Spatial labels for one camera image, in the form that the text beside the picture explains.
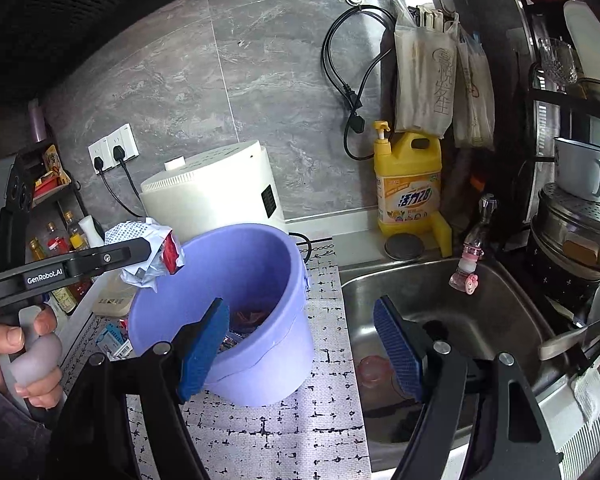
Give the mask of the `person's left hand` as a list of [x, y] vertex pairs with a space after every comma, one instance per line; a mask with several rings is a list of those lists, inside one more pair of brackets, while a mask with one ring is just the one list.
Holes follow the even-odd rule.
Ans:
[[54, 408], [62, 399], [58, 366], [62, 345], [55, 334], [56, 316], [44, 306], [33, 320], [38, 338], [27, 349], [20, 326], [0, 324], [0, 391], [15, 393], [35, 408]]

